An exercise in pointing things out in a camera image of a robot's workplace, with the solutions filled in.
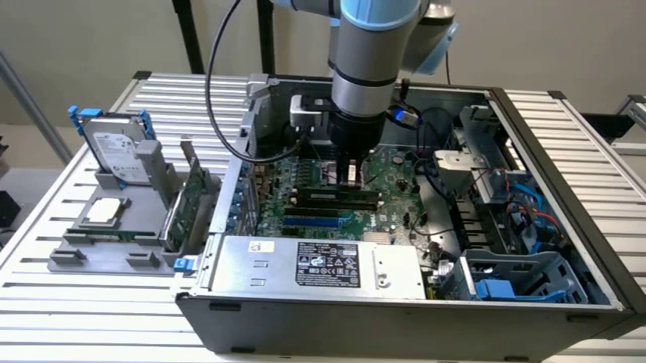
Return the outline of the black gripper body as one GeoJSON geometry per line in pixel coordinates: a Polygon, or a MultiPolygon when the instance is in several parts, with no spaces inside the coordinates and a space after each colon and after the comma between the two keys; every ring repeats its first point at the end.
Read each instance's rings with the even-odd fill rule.
{"type": "Polygon", "coordinates": [[[376,116],[354,116],[334,111],[330,115],[329,137],[338,147],[338,162],[364,159],[380,143],[386,122],[386,113],[376,116]]]}

